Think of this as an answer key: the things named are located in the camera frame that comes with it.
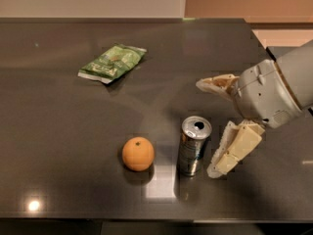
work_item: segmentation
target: snack bag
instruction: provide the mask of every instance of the snack bag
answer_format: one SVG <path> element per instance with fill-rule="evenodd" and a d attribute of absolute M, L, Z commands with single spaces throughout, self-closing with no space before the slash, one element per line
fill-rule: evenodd
<path fill-rule="evenodd" d="M 93 62 L 81 68 L 78 76 L 105 84 L 132 70 L 147 50 L 116 44 Z"/>

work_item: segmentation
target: aluminum can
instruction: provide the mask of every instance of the aluminum can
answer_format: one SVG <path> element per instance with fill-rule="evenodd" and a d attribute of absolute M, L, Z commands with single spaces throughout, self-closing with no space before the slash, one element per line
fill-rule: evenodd
<path fill-rule="evenodd" d="M 212 127 L 203 117 L 187 117 L 182 123 L 178 168 L 187 176 L 195 176 L 202 167 L 203 154 Z"/>

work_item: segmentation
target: wall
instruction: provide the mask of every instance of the wall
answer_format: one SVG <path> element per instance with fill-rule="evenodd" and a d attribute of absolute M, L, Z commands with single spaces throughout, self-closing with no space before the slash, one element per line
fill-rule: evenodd
<path fill-rule="evenodd" d="M 182 18 L 186 0 L 0 0 L 0 18 Z"/>
<path fill-rule="evenodd" d="M 186 17 L 244 18 L 249 23 L 312 23 L 313 0 L 187 0 Z"/>

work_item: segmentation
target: white wall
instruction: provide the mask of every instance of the white wall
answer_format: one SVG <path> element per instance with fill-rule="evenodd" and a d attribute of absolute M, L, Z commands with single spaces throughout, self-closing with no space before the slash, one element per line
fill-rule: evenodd
<path fill-rule="evenodd" d="M 183 18 L 186 0 L 0 0 L 0 18 Z"/>

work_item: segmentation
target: brown wall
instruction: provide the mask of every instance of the brown wall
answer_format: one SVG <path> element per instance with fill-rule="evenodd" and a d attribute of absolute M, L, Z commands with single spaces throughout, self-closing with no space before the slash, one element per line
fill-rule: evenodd
<path fill-rule="evenodd" d="M 244 18 L 250 23 L 313 23 L 313 0 L 186 0 L 191 18 Z"/>

